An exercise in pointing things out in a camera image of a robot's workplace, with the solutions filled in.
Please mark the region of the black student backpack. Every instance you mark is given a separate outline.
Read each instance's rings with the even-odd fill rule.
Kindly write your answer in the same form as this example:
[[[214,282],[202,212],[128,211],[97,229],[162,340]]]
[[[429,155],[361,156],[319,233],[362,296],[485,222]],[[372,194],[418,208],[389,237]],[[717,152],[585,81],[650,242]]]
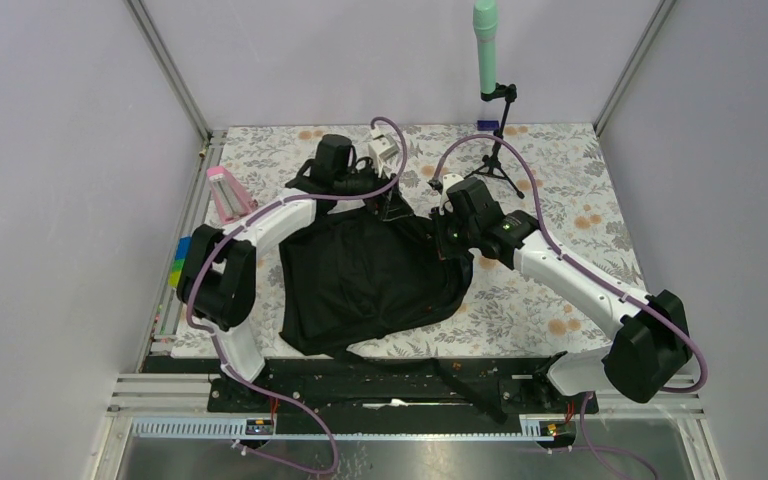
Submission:
[[[285,287],[281,338],[304,355],[327,355],[387,374],[431,371],[497,424],[507,414],[429,357],[373,361],[349,346],[442,322],[461,307],[473,279],[471,253],[440,257],[433,222],[391,221],[364,208],[317,218],[279,245]]]

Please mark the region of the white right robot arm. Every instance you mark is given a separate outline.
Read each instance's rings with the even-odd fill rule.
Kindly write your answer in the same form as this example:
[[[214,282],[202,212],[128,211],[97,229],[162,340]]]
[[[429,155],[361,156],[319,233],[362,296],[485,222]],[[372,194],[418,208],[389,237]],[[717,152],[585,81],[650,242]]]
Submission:
[[[573,395],[613,388],[649,402],[692,357],[681,301],[632,287],[570,252],[522,210],[506,213],[483,181],[447,174],[430,183],[441,196],[431,219],[444,258],[477,249],[534,279],[577,308],[610,345],[552,357],[533,386],[535,402],[557,412]]]

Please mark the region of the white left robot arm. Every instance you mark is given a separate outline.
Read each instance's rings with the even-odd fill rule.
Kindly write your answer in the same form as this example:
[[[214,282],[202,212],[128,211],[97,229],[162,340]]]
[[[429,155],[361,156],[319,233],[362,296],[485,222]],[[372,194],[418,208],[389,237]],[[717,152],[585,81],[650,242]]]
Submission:
[[[265,359],[247,320],[258,261],[338,199],[357,200],[388,180],[380,161],[358,157],[348,138],[328,134],[273,201],[223,229],[203,224],[193,231],[176,295],[191,314],[190,325],[211,335],[222,371],[237,378],[231,395],[245,410],[264,407],[271,388],[259,377]]]

